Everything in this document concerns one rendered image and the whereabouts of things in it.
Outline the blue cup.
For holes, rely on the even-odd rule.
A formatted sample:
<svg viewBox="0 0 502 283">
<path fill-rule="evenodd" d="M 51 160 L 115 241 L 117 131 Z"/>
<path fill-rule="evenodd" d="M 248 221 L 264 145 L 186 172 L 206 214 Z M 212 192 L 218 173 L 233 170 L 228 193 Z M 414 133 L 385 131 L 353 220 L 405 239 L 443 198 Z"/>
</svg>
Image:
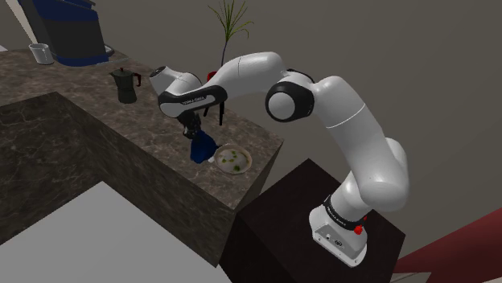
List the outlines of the blue cup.
<svg viewBox="0 0 502 283">
<path fill-rule="evenodd" d="M 203 130 L 200 130 L 191 140 L 190 159 L 200 164 L 211 158 L 218 148 L 219 146 L 216 144 L 215 140 Z"/>
</svg>

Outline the bowl with green pieces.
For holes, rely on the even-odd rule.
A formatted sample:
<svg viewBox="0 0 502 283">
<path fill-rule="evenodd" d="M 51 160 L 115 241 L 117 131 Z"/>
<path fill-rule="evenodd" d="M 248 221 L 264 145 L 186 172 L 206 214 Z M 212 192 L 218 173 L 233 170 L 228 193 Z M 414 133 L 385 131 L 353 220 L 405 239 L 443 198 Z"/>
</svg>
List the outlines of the bowl with green pieces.
<svg viewBox="0 0 502 283">
<path fill-rule="evenodd" d="M 249 152 L 237 145 L 224 145 L 213 156 L 215 165 L 228 174 L 243 174 L 252 165 Z"/>
</svg>

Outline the dark moka pot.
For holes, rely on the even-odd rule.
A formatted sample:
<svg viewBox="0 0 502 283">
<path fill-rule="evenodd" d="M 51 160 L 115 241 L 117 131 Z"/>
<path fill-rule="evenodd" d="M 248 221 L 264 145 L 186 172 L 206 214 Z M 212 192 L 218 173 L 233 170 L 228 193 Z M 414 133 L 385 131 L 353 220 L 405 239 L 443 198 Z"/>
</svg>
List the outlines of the dark moka pot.
<svg viewBox="0 0 502 283">
<path fill-rule="evenodd" d="M 134 90 L 134 77 L 138 79 L 137 86 L 142 84 L 142 76 L 139 73 L 130 70 L 119 68 L 112 72 L 110 75 L 113 77 L 117 86 L 117 98 L 122 104 L 133 104 L 137 101 L 136 92 Z"/>
</svg>

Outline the potted plant on black stand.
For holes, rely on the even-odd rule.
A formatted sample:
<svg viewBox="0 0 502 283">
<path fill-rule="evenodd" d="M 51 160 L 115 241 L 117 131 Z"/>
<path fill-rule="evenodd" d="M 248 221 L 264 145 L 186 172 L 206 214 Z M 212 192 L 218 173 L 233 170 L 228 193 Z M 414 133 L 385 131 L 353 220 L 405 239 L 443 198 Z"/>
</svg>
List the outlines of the potted plant on black stand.
<svg viewBox="0 0 502 283">
<path fill-rule="evenodd" d="M 212 6 L 208 6 L 219 23 L 224 29 L 224 46 L 221 52 L 220 66 L 225 64 L 225 54 L 228 47 L 230 39 L 240 32 L 246 34 L 246 38 L 249 38 L 249 25 L 254 24 L 254 21 L 241 22 L 242 17 L 248 10 L 246 0 L 242 0 L 242 3 L 237 6 L 236 0 L 227 2 L 227 0 L 218 0 L 218 9 Z"/>
</svg>

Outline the dark robot stand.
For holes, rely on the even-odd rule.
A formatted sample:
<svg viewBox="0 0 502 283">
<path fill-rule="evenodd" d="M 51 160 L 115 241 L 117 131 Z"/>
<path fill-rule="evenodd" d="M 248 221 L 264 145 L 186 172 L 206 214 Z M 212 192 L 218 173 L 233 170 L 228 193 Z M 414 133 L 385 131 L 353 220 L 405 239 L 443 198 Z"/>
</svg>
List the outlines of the dark robot stand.
<svg viewBox="0 0 502 283">
<path fill-rule="evenodd" d="M 339 186 L 307 159 L 234 220 L 220 267 L 232 283 L 389 283 L 405 239 L 382 215 L 368 213 L 368 251 L 354 268 L 315 243 L 310 211 Z"/>
</svg>

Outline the blue and black coffee machine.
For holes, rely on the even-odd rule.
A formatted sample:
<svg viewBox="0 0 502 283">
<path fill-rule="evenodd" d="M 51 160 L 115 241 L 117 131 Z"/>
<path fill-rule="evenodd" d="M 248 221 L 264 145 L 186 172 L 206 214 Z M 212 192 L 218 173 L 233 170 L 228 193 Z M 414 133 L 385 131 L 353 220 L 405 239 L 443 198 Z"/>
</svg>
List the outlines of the blue and black coffee machine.
<svg viewBox="0 0 502 283">
<path fill-rule="evenodd" d="M 38 43 L 47 44 L 60 64 L 83 67 L 107 62 L 92 0 L 17 0 Z"/>
</svg>

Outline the white cup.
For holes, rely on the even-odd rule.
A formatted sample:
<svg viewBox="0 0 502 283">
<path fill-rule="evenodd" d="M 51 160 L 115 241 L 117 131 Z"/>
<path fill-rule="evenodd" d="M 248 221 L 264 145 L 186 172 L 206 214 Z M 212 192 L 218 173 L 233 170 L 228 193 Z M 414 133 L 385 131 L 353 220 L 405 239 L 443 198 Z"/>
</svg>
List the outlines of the white cup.
<svg viewBox="0 0 502 283">
<path fill-rule="evenodd" d="M 32 43 L 29 45 L 35 60 L 38 64 L 50 65 L 54 63 L 49 46 L 45 43 Z"/>
</svg>

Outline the red furniture piece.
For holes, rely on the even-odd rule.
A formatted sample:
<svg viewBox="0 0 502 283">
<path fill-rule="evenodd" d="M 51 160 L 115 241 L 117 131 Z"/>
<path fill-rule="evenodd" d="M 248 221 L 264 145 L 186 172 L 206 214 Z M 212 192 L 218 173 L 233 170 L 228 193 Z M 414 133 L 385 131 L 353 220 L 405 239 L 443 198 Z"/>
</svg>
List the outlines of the red furniture piece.
<svg viewBox="0 0 502 283">
<path fill-rule="evenodd" d="M 395 273 L 471 273 L 502 277 L 502 207 L 399 259 Z"/>
</svg>

